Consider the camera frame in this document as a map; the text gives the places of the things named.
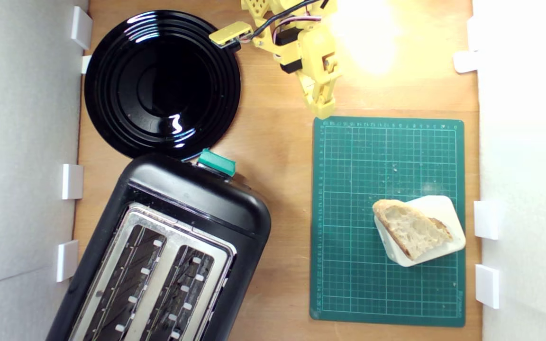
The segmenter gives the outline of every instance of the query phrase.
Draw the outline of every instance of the white clip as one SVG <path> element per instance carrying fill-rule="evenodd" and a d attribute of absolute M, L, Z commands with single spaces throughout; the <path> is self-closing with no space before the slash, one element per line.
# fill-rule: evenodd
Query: white clip
<path fill-rule="evenodd" d="M 498 240 L 499 226 L 503 220 L 502 204 L 497 201 L 474 201 L 473 222 L 475 235 L 480 238 Z"/>
<path fill-rule="evenodd" d="M 58 283 L 73 276 L 75 270 L 77 270 L 79 254 L 79 242 L 77 240 L 58 245 L 58 259 L 56 262 L 56 281 Z"/>
<path fill-rule="evenodd" d="M 82 57 L 82 75 L 85 75 L 87 72 L 87 65 L 90 64 L 91 54 L 89 56 Z"/>
<path fill-rule="evenodd" d="M 71 39 L 84 50 L 89 50 L 91 43 L 92 19 L 81 7 L 73 8 L 73 26 L 71 27 Z"/>
<path fill-rule="evenodd" d="M 83 197 L 83 166 L 63 164 L 63 200 Z"/>
<path fill-rule="evenodd" d="M 452 56 L 455 70 L 458 73 L 466 73 L 479 69 L 478 50 L 482 42 L 479 20 L 475 16 L 466 22 L 466 35 L 469 45 L 468 51 L 458 51 Z"/>
<path fill-rule="evenodd" d="M 492 309 L 499 308 L 499 271 L 481 264 L 475 266 L 475 299 Z"/>

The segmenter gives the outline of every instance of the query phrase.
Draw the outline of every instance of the cutting mat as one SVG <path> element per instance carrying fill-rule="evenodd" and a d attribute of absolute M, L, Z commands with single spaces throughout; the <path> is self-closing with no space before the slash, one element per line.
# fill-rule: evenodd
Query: cutting mat
<path fill-rule="evenodd" d="M 464 326 L 464 250 L 403 268 L 373 222 L 381 198 L 452 199 L 464 230 L 464 125 L 438 119 L 314 121 L 310 315 Z"/>

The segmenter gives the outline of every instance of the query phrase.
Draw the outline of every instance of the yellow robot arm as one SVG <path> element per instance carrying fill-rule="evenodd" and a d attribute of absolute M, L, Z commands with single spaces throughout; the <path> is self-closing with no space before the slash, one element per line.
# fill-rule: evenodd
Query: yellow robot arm
<path fill-rule="evenodd" d="M 337 10 L 336 0 L 241 0 L 241 8 L 250 12 L 257 29 L 235 22 L 210 39 L 221 48 L 239 41 L 271 52 L 284 71 L 298 76 L 309 109 L 321 119 L 329 117 L 340 69 L 334 37 L 320 20 Z M 273 16 L 266 19 L 269 11 Z"/>

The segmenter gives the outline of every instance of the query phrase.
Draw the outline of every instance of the wooden table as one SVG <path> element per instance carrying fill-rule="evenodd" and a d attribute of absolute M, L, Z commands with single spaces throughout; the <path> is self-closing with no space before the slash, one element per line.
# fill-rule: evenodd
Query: wooden table
<path fill-rule="evenodd" d="M 431 328 L 311 320 L 309 227 L 311 129 L 299 83 L 255 47 L 237 53 L 242 93 L 236 119 L 213 151 L 237 161 L 249 186 L 263 194 L 273 218 L 271 237 L 230 339 L 464 340 L 482 338 L 482 308 L 474 298 L 472 202 L 479 198 L 476 76 L 457 75 L 452 54 L 466 49 L 470 0 L 339 0 L 328 22 L 338 37 L 343 76 L 336 115 L 462 119 L 466 148 L 466 326 Z M 238 0 L 91 0 L 91 47 L 117 23 L 152 9 L 177 9 L 223 27 L 249 21 Z M 79 163 L 84 198 L 77 203 L 74 237 L 81 252 L 128 158 L 107 145 L 82 105 Z"/>

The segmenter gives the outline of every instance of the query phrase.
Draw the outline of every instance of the white plate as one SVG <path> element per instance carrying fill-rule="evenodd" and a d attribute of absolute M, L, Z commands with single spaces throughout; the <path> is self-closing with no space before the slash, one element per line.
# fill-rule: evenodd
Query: white plate
<path fill-rule="evenodd" d="M 385 246 L 386 254 L 392 261 L 401 266 L 409 267 L 464 249 L 464 245 L 466 244 L 464 232 L 450 198 L 444 196 L 426 196 L 408 201 L 407 204 L 418 209 L 429 218 L 435 218 L 444 223 L 444 225 L 448 227 L 448 231 L 450 231 L 453 241 L 445 242 L 444 244 L 437 246 L 437 248 L 433 248 L 423 253 L 415 260 L 411 260 L 403 253 L 395 240 L 389 235 L 385 226 L 382 225 L 375 215 L 374 223 L 376 224 L 376 228 L 379 231 L 379 235 Z"/>

